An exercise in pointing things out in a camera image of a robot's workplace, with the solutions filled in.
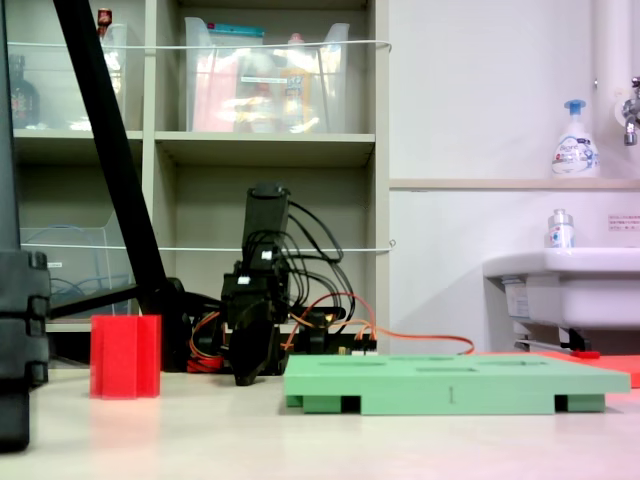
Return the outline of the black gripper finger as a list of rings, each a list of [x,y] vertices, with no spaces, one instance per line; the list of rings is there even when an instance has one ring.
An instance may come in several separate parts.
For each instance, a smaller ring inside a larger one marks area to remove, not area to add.
[[[264,325],[257,334],[258,374],[276,376],[279,374],[279,328]]]
[[[250,386],[259,373],[259,334],[254,328],[236,329],[229,344],[229,363],[237,386]]]

